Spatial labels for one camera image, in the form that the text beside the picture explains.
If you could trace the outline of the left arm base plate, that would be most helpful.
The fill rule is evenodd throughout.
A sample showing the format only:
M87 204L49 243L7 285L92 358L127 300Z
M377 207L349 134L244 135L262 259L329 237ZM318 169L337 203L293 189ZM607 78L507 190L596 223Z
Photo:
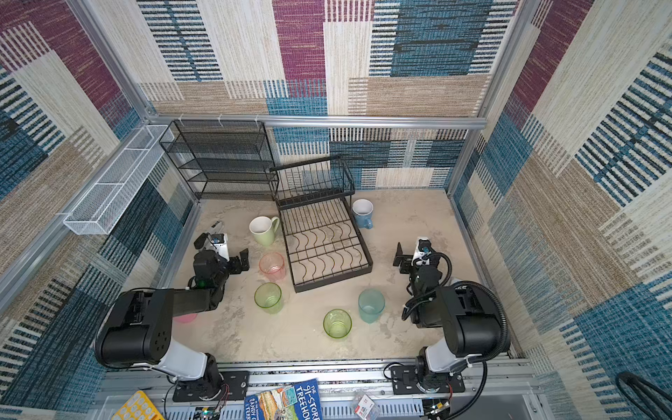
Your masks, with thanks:
M247 395L249 371L220 371L215 378L177 381L171 400L174 403L242 401Z

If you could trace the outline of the clear pink plastic cup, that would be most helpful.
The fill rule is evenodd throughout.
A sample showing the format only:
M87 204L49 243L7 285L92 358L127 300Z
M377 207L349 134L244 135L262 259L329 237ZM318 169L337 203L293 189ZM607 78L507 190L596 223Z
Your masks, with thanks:
M259 262L259 270L271 282L285 279L285 258L278 252L264 254Z

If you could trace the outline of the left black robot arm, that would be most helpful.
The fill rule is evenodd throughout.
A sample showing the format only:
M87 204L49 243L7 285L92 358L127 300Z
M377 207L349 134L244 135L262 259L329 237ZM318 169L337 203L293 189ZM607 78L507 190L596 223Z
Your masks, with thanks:
M248 254L245 248L226 259L214 250L201 250L186 289L135 288L121 293L96 337L96 360L108 369L136 367L173 378L175 403L245 399L250 373L220 371L213 355L173 337L173 320L217 309L229 277L250 269Z

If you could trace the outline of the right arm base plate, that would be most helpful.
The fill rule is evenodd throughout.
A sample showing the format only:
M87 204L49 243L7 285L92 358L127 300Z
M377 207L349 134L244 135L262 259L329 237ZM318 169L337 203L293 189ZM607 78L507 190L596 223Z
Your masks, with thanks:
M415 366L395 364L383 373L392 384L394 395L457 394L466 391L462 377L457 374L423 374Z

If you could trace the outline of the light green ceramic mug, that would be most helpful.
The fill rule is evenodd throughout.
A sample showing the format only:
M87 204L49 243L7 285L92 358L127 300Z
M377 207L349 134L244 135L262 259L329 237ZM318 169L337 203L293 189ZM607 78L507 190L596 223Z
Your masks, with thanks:
M259 216L250 222L248 229L258 244L269 247L276 239L279 226L280 219L277 216Z

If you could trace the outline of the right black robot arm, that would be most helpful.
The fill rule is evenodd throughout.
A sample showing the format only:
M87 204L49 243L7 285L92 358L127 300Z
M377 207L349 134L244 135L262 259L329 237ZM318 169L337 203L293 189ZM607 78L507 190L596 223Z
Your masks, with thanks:
M402 319L437 328L443 338L419 351L413 369L395 367L392 381L402 392L462 392L461 374L509 350L509 322L502 302L485 285L456 280L448 255L420 238L411 254L397 245L393 265L409 276Z

